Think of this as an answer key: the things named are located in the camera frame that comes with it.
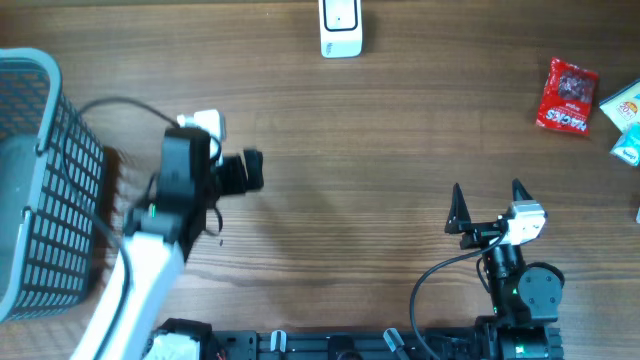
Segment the teal tissue pack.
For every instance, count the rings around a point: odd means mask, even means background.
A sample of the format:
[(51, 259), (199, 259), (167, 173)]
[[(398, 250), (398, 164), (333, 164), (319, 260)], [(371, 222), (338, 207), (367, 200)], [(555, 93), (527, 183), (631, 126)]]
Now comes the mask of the teal tissue pack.
[(639, 124), (630, 125), (612, 147), (610, 153), (625, 163), (639, 166)]

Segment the grey plastic shopping basket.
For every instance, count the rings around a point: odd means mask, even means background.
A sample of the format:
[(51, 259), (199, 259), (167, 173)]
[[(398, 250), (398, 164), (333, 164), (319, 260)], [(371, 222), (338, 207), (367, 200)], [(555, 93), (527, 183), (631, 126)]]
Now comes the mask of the grey plastic shopping basket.
[(105, 165), (56, 61), (2, 50), (2, 321), (60, 314), (86, 298)]

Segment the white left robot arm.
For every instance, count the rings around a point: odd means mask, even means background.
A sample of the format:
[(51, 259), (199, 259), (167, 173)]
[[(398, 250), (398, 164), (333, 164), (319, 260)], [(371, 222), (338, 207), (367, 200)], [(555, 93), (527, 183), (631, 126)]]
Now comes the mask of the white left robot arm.
[(76, 359), (139, 359), (157, 314), (184, 271), (207, 213), (225, 196), (264, 186), (261, 151), (222, 156), (197, 127), (164, 133), (154, 196), (125, 216), (119, 254), (102, 297), (73, 353)]

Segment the beige wet wipes pack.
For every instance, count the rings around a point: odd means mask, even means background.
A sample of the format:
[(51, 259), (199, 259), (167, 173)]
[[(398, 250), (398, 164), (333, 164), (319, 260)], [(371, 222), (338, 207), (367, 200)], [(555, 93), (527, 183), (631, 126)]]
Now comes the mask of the beige wet wipes pack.
[(602, 100), (599, 108), (622, 132), (639, 123), (639, 80)]

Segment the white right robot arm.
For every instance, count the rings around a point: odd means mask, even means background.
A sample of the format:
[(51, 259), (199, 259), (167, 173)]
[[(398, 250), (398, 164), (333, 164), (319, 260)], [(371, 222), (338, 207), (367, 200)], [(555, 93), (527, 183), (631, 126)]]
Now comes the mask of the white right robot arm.
[(451, 359), (540, 359), (564, 357), (558, 321), (565, 278), (556, 267), (527, 263), (522, 247), (540, 237), (547, 212), (512, 181), (513, 201), (493, 222), (471, 220), (461, 187), (452, 190), (445, 232), (460, 234), (460, 248), (478, 249), (485, 290), (494, 314), (480, 316), (443, 347)]

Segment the red snack bag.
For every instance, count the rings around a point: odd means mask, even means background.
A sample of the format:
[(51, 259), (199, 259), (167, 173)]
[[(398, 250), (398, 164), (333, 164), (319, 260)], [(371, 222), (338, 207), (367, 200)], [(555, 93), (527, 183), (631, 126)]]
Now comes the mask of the red snack bag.
[(596, 72), (553, 57), (536, 125), (549, 130), (588, 136), (588, 118), (598, 81)]

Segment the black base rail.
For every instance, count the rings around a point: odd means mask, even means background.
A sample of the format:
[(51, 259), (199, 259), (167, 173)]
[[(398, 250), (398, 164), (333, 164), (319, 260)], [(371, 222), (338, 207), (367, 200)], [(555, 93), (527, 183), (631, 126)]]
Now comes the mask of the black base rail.
[[(565, 357), (555, 328), (482, 327), (429, 329), (425, 342), (438, 359), (540, 359)], [(158, 329), (143, 352), (145, 359), (427, 359), (412, 332), (271, 333)]]

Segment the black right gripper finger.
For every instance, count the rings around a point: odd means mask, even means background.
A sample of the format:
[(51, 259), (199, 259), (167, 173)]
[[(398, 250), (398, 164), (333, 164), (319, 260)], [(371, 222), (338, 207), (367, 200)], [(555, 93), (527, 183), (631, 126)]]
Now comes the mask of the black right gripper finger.
[(523, 216), (547, 217), (546, 210), (531, 196), (519, 179), (512, 181), (512, 196), (511, 215), (514, 218)]
[(452, 189), (451, 206), (444, 231), (447, 234), (461, 234), (471, 229), (471, 217), (462, 189), (455, 183)]

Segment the white barcode scanner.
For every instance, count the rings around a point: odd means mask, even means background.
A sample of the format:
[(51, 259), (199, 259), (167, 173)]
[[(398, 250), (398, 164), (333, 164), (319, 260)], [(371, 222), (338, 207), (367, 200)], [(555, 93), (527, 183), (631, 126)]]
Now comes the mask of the white barcode scanner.
[(318, 0), (321, 54), (352, 58), (363, 48), (361, 0)]

